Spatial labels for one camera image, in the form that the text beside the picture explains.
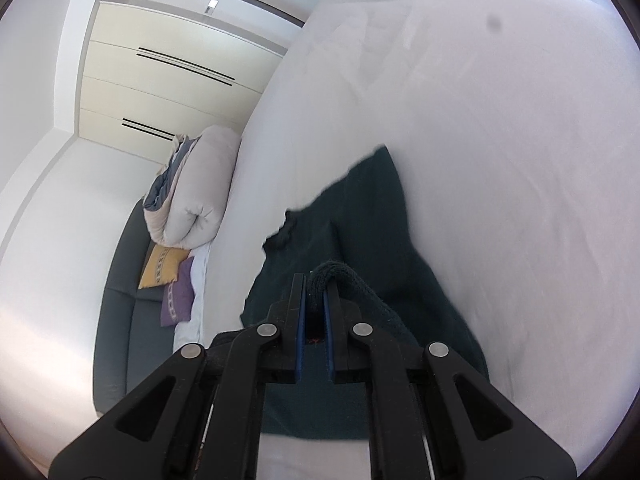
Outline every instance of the yellow pillow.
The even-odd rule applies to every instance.
[[[187,249],[155,245],[146,263],[138,288],[166,285],[178,279],[178,266],[189,256]]]

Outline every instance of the white pillow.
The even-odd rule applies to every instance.
[[[225,214],[240,136],[210,126],[191,150],[175,187],[164,227],[164,244],[194,249],[216,236]]]

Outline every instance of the white bed sheet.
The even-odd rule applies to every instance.
[[[241,328],[286,209],[384,143],[492,383],[582,471],[640,386],[639,74],[588,0],[323,0],[244,131],[202,342]],[[290,478],[325,478],[307,444]]]
[[[204,311],[204,290],[207,275],[207,262],[211,242],[192,249],[189,256],[193,256],[191,263],[191,286],[194,291],[191,319],[181,321],[174,329],[174,352],[188,343],[201,342],[202,313]]]

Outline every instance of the metal screw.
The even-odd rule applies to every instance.
[[[258,335],[262,337],[270,337],[278,331],[278,328],[271,323],[263,323],[258,327]]]
[[[435,357],[444,357],[449,353],[449,347],[444,343],[431,343],[429,353]]]
[[[194,357],[198,357],[200,355],[200,345],[196,345],[194,343],[185,345],[180,350],[180,355],[185,359],[193,359]]]
[[[356,323],[353,325],[353,333],[355,335],[366,337],[373,333],[373,327],[369,323]]]

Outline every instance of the folded duvet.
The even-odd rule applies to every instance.
[[[181,137],[144,200],[151,239],[165,247],[194,249],[213,240],[222,222],[240,137],[210,126],[197,139]]]

